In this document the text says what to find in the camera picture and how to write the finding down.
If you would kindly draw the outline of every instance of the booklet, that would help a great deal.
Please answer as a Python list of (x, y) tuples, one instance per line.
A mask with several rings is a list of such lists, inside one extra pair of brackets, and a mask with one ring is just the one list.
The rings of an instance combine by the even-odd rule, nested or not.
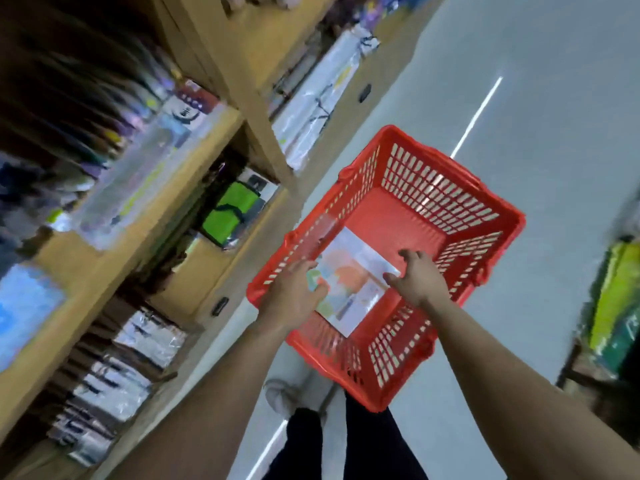
[(382, 274), (399, 274), (346, 227), (318, 256), (317, 263), (307, 274), (309, 289), (325, 283), (329, 294), (316, 312), (345, 337), (350, 336), (387, 291)]

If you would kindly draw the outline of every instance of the forearm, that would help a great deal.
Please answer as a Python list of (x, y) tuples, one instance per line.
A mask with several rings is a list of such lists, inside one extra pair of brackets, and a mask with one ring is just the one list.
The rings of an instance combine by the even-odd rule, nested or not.
[(250, 325), (112, 478), (226, 478), (285, 335)]
[(640, 458), (457, 305), (426, 306), (487, 444), (509, 478), (636, 479)]

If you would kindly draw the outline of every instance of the red shopping basket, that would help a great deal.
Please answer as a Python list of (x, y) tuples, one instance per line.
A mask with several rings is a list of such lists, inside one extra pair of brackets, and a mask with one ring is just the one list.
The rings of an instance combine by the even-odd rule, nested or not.
[[(258, 306), (289, 263), (315, 259), (348, 227), (404, 270), (398, 250), (423, 250), (462, 304), (525, 225), (524, 214), (489, 192), (443, 153), (398, 128), (382, 128), (249, 284)], [(433, 354), (437, 335), (420, 310), (388, 290), (346, 339), (314, 313), (287, 343), (368, 410), (384, 410), (418, 365)]]

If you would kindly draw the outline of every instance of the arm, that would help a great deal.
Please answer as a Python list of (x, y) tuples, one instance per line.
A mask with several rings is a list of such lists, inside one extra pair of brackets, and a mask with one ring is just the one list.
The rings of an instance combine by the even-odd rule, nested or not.
[(435, 325), (480, 432), (512, 480), (640, 479), (640, 456), (586, 407), (518, 359), (449, 299), (422, 252), (389, 285)]
[(299, 262), (273, 282), (258, 319), (187, 397), (116, 468), (112, 479), (226, 478), (278, 348), (327, 289), (307, 288)]

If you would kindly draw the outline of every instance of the shoe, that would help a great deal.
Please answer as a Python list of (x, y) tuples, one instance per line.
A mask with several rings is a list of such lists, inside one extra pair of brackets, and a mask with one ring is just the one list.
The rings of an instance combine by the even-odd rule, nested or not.
[(264, 384), (267, 403), (277, 414), (289, 420), (296, 409), (302, 407), (298, 400), (298, 390), (281, 379), (269, 379)]

